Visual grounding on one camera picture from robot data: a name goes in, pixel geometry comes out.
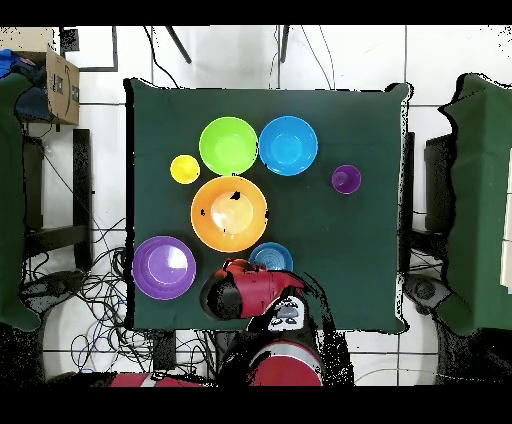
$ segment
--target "blue bowl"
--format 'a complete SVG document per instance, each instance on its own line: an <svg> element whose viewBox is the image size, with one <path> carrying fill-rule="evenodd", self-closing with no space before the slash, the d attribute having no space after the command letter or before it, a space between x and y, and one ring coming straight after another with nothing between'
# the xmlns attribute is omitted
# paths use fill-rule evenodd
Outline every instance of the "blue bowl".
<svg viewBox="0 0 512 424"><path fill-rule="evenodd" d="M269 122L260 135L260 158L279 175L297 175L313 163L318 140L313 128L295 116L281 116Z"/></svg>
<svg viewBox="0 0 512 424"><path fill-rule="evenodd" d="M262 243L249 256L249 263L265 265L268 271L293 271L292 255L278 243Z"/></svg>

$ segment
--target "purple cup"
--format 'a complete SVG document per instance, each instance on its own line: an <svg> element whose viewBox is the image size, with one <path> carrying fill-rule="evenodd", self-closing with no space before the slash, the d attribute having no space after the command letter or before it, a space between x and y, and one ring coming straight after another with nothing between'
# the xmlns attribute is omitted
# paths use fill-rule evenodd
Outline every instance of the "purple cup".
<svg viewBox="0 0 512 424"><path fill-rule="evenodd" d="M352 194L361 185L361 173L352 165L338 166L332 173L331 184L341 194Z"/></svg>

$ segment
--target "table leg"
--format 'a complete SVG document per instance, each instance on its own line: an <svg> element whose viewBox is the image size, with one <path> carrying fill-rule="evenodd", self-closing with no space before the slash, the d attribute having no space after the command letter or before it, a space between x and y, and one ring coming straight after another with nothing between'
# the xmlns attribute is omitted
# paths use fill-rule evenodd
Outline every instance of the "table leg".
<svg viewBox="0 0 512 424"><path fill-rule="evenodd" d="M283 25L283 45L281 47L281 63L286 60L286 48L288 47L288 33L290 32L290 25Z"/></svg>
<svg viewBox="0 0 512 424"><path fill-rule="evenodd" d="M169 32L169 35L171 36L172 40L174 41L174 44L176 44L176 47L178 47L181 55L185 59L187 63L192 63L192 59L190 59L190 56L188 55L187 51L185 50L185 47L183 47L183 44L181 44L180 39L174 32L171 26L166 26L167 31Z"/></svg>

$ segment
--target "desk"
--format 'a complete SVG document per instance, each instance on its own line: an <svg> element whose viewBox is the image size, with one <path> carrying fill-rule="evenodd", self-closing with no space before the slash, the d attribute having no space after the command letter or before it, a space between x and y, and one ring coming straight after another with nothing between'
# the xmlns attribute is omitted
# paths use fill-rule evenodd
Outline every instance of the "desk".
<svg viewBox="0 0 512 424"><path fill-rule="evenodd" d="M125 89L127 187L134 182L134 193L127 195L127 260L131 263L133 250L147 238L171 235L190 247L197 263L191 288L170 301L145 296L130 278L129 312L134 313L135 328L244 328L245 320L207 317L198 301L201 286L227 257L248 258L257 244L275 241L290 250L294 272L308 272L324 287L337 328L404 329L396 318L395 299L401 103L408 96L407 84L389 92L163 90L132 79L125 80ZM258 158L242 176L266 197L269 218L263 236L237 254L210 249L190 223L195 193L216 177L200 161L202 130L218 117L236 116L260 134L282 115L300 117L314 128L319 142L314 163L299 175L283 177L268 171ZM201 175L192 184L180 185L170 176L170 163L180 154L200 161ZM345 163L362 174L360 189L349 196L338 194L330 183L331 173ZM312 313L320 316L315 308Z"/></svg>

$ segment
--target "small yellow bowl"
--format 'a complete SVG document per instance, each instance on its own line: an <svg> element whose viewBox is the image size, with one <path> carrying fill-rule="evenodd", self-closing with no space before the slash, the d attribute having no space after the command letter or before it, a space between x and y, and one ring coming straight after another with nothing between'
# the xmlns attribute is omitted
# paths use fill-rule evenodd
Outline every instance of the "small yellow bowl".
<svg viewBox="0 0 512 424"><path fill-rule="evenodd" d="M180 184L193 183L199 177L199 163L190 155L176 156L171 163L171 176Z"/></svg>

